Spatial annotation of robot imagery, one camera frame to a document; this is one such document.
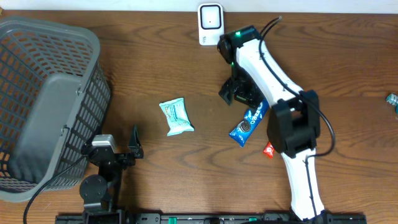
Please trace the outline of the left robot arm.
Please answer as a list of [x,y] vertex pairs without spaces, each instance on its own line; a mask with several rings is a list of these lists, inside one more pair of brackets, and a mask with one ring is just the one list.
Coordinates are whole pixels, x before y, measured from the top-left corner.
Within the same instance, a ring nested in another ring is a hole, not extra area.
[[117,153],[114,137],[110,134],[95,134],[89,138],[81,153],[98,167],[98,173],[86,177],[80,184],[83,199],[84,224],[134,223],[134,215],[118,207],[123,171],[144,157],[137,126],[131,130],[128,152]]

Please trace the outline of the blue Oreo packet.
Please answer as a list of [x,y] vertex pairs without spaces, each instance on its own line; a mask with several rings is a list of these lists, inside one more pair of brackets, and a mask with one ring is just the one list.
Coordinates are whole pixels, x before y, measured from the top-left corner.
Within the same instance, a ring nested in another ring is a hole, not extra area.
[[267,100],[263,100],[256,109],[248,109],[243,120],[229,133],[230,138],[235,140],[240,147],[244,147],[251,134],[265,117],[268,108]]

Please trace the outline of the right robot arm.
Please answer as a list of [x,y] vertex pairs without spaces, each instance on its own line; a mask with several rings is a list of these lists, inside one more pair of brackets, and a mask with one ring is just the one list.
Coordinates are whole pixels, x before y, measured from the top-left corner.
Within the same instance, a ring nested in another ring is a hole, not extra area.
[[291,211],[300,221],[313,221],[324,211],[315,174],[320,135],[318,95],[303,91],[278,66],[260,32],[247,26],[223,34],[218,52],[231,65],[231,77],[220,97],[257,108],[266,100],[270,111],[267,136],[284,162],[292,193]]

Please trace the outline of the blue liquid bottle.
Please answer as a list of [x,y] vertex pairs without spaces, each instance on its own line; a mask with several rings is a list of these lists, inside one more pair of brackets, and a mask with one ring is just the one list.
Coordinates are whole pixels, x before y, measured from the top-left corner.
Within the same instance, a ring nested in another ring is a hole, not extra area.
[[398,114],[398,96],[396,94],[391,93],[387,96],[386,102],[395,107],[395,112]]

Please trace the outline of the grey plastic basket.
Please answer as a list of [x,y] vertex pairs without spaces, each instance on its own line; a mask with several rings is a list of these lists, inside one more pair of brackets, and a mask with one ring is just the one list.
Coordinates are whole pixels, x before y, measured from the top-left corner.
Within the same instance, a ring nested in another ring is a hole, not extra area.
[[111,90],[88,29],[56,22],[1,20],[1,199],[29,200],[40,187],[69,189],[87,162]]

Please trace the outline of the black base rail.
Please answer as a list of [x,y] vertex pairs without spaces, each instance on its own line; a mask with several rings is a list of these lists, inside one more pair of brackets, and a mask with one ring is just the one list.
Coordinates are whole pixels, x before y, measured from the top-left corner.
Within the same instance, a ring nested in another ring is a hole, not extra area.
[[322,224],[366,224],[365,215],[332,214],[322,212],[310,220],[299,220],[289,212],[265,213],[263,215],[161,215],[158,213],[139,213],[126,215],[125,220],[110,217],[84,219],[82,215],[57,215],[56,224],[71,223],[133,223],[133,224],[239,224],[239,223],[322,223]]

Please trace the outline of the mint green snack packet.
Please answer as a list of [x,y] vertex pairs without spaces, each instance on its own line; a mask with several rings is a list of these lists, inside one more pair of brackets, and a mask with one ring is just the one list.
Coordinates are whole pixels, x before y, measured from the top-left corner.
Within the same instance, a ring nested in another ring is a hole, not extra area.
[[184,98],[177,98],[159,104],[170,128],[168,136],[182,134],[186,131],[194,131],[185,109]]

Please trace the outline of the red snack stick packet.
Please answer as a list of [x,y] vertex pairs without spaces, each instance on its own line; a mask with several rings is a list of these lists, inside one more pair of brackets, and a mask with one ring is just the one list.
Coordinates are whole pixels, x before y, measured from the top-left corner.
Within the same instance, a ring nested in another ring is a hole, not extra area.
[[275,152],[275,149],[274,149],[273,145],[271,144],[271,142],[269,141],[269,142],[267,143],[267,145],[265,146],[265,148],[264,148],[264,150],[263,150],[263,153],[264,153],[268,158],[272,159],[272,158],[274,157],[274,152]]

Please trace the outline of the white barcode scanner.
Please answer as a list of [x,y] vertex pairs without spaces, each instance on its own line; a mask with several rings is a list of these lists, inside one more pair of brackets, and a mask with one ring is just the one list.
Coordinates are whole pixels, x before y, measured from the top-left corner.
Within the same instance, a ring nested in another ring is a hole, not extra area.
[[217,45],[224,34],[223,7],[218,3],[203,3],[198,6],[198,41],[200,45]]

